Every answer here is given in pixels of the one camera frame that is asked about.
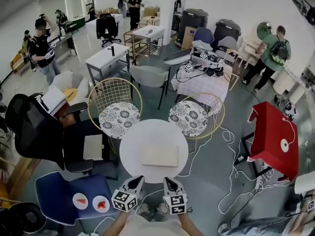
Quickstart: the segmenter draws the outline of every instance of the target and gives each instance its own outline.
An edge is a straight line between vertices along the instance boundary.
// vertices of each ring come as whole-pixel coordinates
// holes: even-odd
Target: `person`
[[[93,6],[89,9],[88,15],[90,15],[89,21],[92,21],[96,18],[96,13]]]
[[[229,228],[228,224],[221,224],[218,232],[220,236],[303,236],[310,235],[315,227],[313,220],[315,210],[308,213],[308,205],[314,196],[305,198],[301,212],[294,216],[246,219],[244,223],[236,228]]]
[[[118,9],[120,10],[120,13],[123,15],[124,18],[127,15],[126,3],[127,0],[118,0]]]
[[[130,12],[130,29],[136,29],[138,23],[140,22],[140,6],[143,6],[141,3],[142,0],[129,0],[128,8]]]
[[[24,32],[24,38],[23,38],[23,43],[22,43],[23,50],[24,50],[24,63],[26,63],[29,60],[28,55],[29,55],[29,48],[31,46],[31,39],[32,38],[30,36],[30,31],[27,29]],[[36,72],[36,68],[33,62],[31,62],[31,70],[33,72]]]
[[[182,1],[181,0],[175,0],[174,13],[177,12],[178,8],[182,8]]]
[[[153,218],[147,204],[142,204],[136,214],[131,216],[127,212],[122,212],[104,234],[104,236],[147,235],[203,236],[186,213],[170,215],[164,203],[159,204]]]
[[[47,42],[50,33],[56,30],[48,17],[44,16],[35,21],[35,35],[31,40],[30,55],[34,62],[37,62],[39,70],[46,75],[48,84],[53,82],[56,75],[60,74],[55,54]]]
[[[61,28],[63,28],[64,31],[67,31],[68,18],[65,15],[65,13],[59,9],[56,10],[55,14],[57,14],[56,22],[57,22],[57,25],[59,27],[59,32],[60,32],[60,36],[61,36],[62,35],[61,34]]]
[[[251,82],[251,79],[255,76],[256,73],[260,73],[264,68],[266,70],[262,74],[262,77],[258,84],[255,86],[255,92],[258,92],[268,81],[268,79],[276,72],[280,71],[283,67],[274,62],[271,59],[271,52],[273,47],[278,41],[285,42],[285,29],[283,26],[278,26],[277,28],[277,34],[276,35],[268,35],[265,37],[265,39],[261,42],[258,49],[256,50],[257,54],[260,54],[265,48],[263,55],[258,60],[257,64],[249,70],[247,75],[243,78],[243,83],[248,85]],[[286,43],[286,49],[288,51],[287,60],[291,59],[291,46],[290,43]]]

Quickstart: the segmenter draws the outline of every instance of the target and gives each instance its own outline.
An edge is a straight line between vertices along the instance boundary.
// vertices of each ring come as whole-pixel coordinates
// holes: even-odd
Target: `blue chair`
[[[51,172],[36,179],[35,188],[43,215],[62,225],[74,226],[77,219],[103,217],[116,212],[111,204],[112,194],[103,175],[67,181],[60,172]],[[87,197],[89,203],[85,210],[74,206],[72,198],[76,193],[82,193]],[[93,198],[99,195],[106,197],[110,202],[111,206],[105,213],[100,213],[93,207]]]
[[[193,40],[194,41],[201,40],[202,42],[211,45],[215,38],[213,37],[213,34],[210,29],[198,27],[198,29],[195,32],[195,35],[193,36]]]

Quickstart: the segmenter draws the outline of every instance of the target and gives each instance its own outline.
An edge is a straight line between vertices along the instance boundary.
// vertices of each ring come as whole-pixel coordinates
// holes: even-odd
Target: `gray chair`
[[[130,73],[131,73],[131,83],[136,81],[140,87],[140,85],[144,85],[151,88],[162,88],[161,98],[159,100],[158,110],[161,107],[164,91],[165,95],[167,95],[168,90],[168,81],[170,75],[170,69],[165,71],[161,68],[154,67],[154,66],[130,66]]]
[[[237,42],[235,38],[227,36],[218,42],[216,54],[218,54],[222,59],[234,64],[236,56],[231,55],[231,53],[234,53],[237,56],[239,55]]]

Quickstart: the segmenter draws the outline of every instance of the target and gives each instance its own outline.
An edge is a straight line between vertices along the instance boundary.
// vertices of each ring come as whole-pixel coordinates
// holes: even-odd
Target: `wooden board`
[[[19,198],[25,184],[30,179],[39,162],[40,159],[20,158],[6,184],[6,189],[11,200],[17,200]]]

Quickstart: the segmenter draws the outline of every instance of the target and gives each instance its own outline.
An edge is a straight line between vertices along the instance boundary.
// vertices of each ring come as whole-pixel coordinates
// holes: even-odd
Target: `round white table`
[[[141,164],[143,146],[178,146],[178,167],[146,166]],[[165,177],[177,176],[188,159],[188,144],[180,128],[160,119],[134,124],[120,144],[120,158],[130,175],[145,177],[146,183],[162,183]]]

